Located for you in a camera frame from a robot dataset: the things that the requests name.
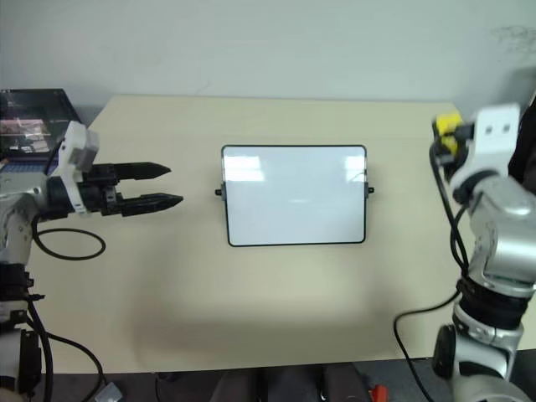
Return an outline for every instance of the black cable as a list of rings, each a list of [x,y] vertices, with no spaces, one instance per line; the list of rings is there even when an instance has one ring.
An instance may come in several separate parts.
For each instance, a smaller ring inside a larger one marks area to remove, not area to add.
[[[43,174],[45,176],[49,175],[50,165],[52,165],[52,161],[54,160],[54,157],[58,153],[59,147],[61,147],[61,144],[63,141],[64,141],[63,138],[59,140],[58,143],[54,145],[54,148],[52,148],[52,151],[50,151],[49,158],[47,159],[47,162],[44,164],[44,168],[43,168]]]
[[[401,318],[404,318],[404,317],[407,317],[407,316],[412,316],[412,315],[415,315],[415,314],[422,314],[422,313],[425,313],[425,312],[433,312],[435,310],[439,310],[440,308],[448,306],[449,304],[451,304],[459,295],[460,295],[460,292],[456,291],[448,299],[446,299],[445,301],[443,301],[443,302],[441,302],[441,303],[439,303],[439,304],[437,304],[435,306],[428,307],[428,308],[422,308],[420,310],[411,310],[411,311],[408,311],[408,312],[401,312],[393,320],[393,332],[394,332],[394,337],[396,338],[396,342],[399,344],[400,349],[402,350],[402,353],[404,354],[405,361],[408,364],[408,366],[410,367],[411,373],[413,374],[413,377],[415,378],[415,382],[419,386],[420,392],[422,392],[422,394],[425,396],[425,398],[426,398],[426,400],[428,400],[428,402],[434,402],[434,400],[430,396],[430,394],[428,394],[428,391],[426,391],[425,386],[422,384],[422,381],[420,380],[420,377],[417,374],[417,371],[415,370],[415,366],[413,365],[413,362],[411,361],[411,357],[409,356],[408,351],[405,349],[405,346],[402,343],[402,339],[400,338],[399,329],[398,329],[399,320]]]
[[[466,248],[463,244],[460,231],[458,230],[457,223],[454,218],[454,214],[452,213],[451,204],[449,203],[449,199],[446,195],[445,186],[443,186],[441,175],[439,173],[439,166],[437,165],[437,161],[436,161],[436,148],[438,144],[439,144],[439,139],[436,138],[434,142],[432,143],[432,145],[430,146],[430,150],[428,152],[428,155],[430,157],[430,166],[432,168],[432,172],[434,173],[435,184],[437,185],[437,189],[439,190],[439,194],[441,196],[441,202],[443,203],[443,208],[445,209],[446,217],[448,218],[449,224],[451,225],[452,236],[454,237],[454,241],[456,242],[458,248],[460,249],[461,260],[464,261],[464,263],[460,264],[459,261],[456,260],[456,257],[455,257],[455,260],[460,266],[461,275],[467,276],[469,263],[467,259]]]
[[[461,275],[467,276],[468,271],[469,271],[469,260],[467,258],[467,252],[463,244],[463,239],[461,238],[460,230],[458,229],[458,224],[460,223],[462,215],[466,212],[467,206],[462,205],[461,208],[456,213],[456,217],[452,213],[451,204],[449,202],[448,196],[446,195],[445,186],[443,185],[443,181],[441,180],[439,166],[436,161],[436,149],[439,145],[439,140],[440,140],[439,138],[436,138],[434,142],[432,143],[432,145],[430,146],[430,150],[428,153],[429,158],[430,158],[430,165],[432,168],[432,172],[434,173],[435,184],[441,196],[441,202],[443,203],[443,208],[445,210],[446,217],[451,226],[450,244],[451,244],[452,257],[454,258],[456,263],[460,266]],[[430,396],[430,394],[428,394],[428,391],[426,390],[425,386],[422,384],[422,381],[420,380],[420,377],[417,374],[417,371],[415,370],[415,366],[413,365],[413,362],[411,361],[411,357],[408,354],[408,351],[405,349],[402,339],[400,338],[399,330],[398,330],[399,320],[407,316],[412,316],[415,314],[423,314],[426,312],[433,312],[435,310],[439,310],[440,308],[451,304],[459,295],[460,295],[460,292],[455,291],[451,297],[449,297],[448,299],[446,299],[445,301],[437,305],[434,305],[432,307],[422,308],[420,310],[411,310],[407,312],[402,312],[398,316],[396,316],[393,320],[393,332],[394,332],[394,337],[396,338],[396,342],[399,344],[400,350],[402,350],[402,353],[404,354],[405,361],[408,364],[408,367],[410,368],[410,371],[413,374],[413,377],[415,378],[415,382],[417,383],[417,386],[419,387],[420,392],[422,392],[422,394],[425,396],[428,402],[434,402],[434,400]]]
[[[46,229],[46,230],[37,230],[37,223],[39,221],[40,216],[37,215],[33,221],[32,221],[32,237],[33,241],[35,241],[35,244],[45,253],[52,257],[58,258],[60,260],[67,260],[67,261],[83,261],[83,260],[91,260],[92,258],[96,258],[106,250],[106,242],[104,239],[102,239],[99,235],[90,232],[88,230],[82,230],[82,229],[72,229],[72,228],[57,228],[57,229]],[[71,232],[71,233],[81,233],[83,235],[88,235],[94,239],[96,239],[100,243],[100,249],[96,251],[93,254],[90,255],[81,255],[81,256],[71,256],[71,255],[61,255],[58,254],[51,249],[49,249],[44,243],[41,241],[39,236],[46,235],[47,233],[57,233],[57,232]]]
[[[454,223],[456,227],[458,227],[458,224],[460,223],[460,219],[462,215],[466,212],[466,210],[467,210],[466,205],[463,205],[460,208],[460,210],[458,210],[456,217],[454,218]],[[452,253],[452,257],[454,257],[454,260],[460,266],[460,268],[462,266],[466,266],[468,268],[469,261],[467,260],[467,255],[465,254],[465,256],[462,255],[460,257],[460,255],[458,254],[458,250],[456,249],[456,239],[455,239],[455,235],[452,229],[451,229],[451,253]]]
[[[39,314],[35,309],[34,301],[28,299],[28,312],[33,319],[35,326],[35,332],[41,339],[41,345],[43,346],[44,355],[44,402],[52,401],[52,388],[54,387],[54,364],[52,362],[52,349],[50,348],[49,337],[44,330],[43,323],[39,318]]]
[[[157,398],[157,402],[162,402],[160,400],[160,387],[158,386],[160,383],[159,383],[159,379],[158,379],[158,376],[155,375],[155,378],[154,378],[154,394]]]
[[[28,325],[35,329],[35,325],[34,323],[32,322],[32,320],[27,320],[27,323]],[[80,344],[80,343],[77,343],[75,341],[71,341],[70,339],[67,339],[67,338],[62,338],[62,337],[59,337],[58,335],[54,335],[53,333],[50,333],[50,332],[47,332],[47,335],[49,337],[49,339],[52,339],[54,341],[57,341],[57,342],[62,342],[62,343],[65,343],[67,345],[70,345],[74,348],[77,348],[79,349],[80,351],[82,351],[83,353],[85,353],[87,355],[88,358],[91,359],[91,361],[93,362],[93,364],[95,365],[95,367],[97,368],[97,373],[98,373],[98,377],[97,377],[97,382],[95,384],[95,386],[93,387],[93,389],[82,399],[81,402],[88,402],[96,393],[97,391],[99,390],[100,386],[102,385],[102,383],[104,384],[108,384],[108,379],[106,378],[106,376],[104,375],[104,370],[102,369],[102,364],[101,362],[99,361],[99,359],[87,348],[85,347],[84,345]]]

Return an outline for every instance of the table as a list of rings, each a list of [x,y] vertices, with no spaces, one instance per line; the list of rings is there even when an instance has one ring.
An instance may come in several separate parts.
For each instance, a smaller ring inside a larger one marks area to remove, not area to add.
[[[83,343],[108,372],[178,371],[399,358],[394,315],[442,301],[458,275],[448,223],[428,164],[430,122],[449,103],[115,96],[91,129],[97,162],[154,161],[173,172],[123,182],[124,195],[183,195],[174,209],[43,224],[95,231],[96,260],[29,264],[49,331]],[[233,248],[221,182],[224,144],[364,144],[368,238],[361,245]],[[461,227],[472,243],[466,222]],[[84,253],[92,240],[52,234],[54,250]],[[451,309],[401,325],[411,355],[430,356]],[[536,332],[536,309],[526,314]],[[536,347],[526,336],[522,347]],[[59,373],[93,372],[54,344]]]

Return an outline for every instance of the white board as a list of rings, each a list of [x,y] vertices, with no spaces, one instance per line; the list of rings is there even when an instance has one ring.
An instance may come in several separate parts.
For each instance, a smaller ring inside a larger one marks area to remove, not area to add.
[[[229,244],[360,243],[365,239],[363,146],[225,146]]]

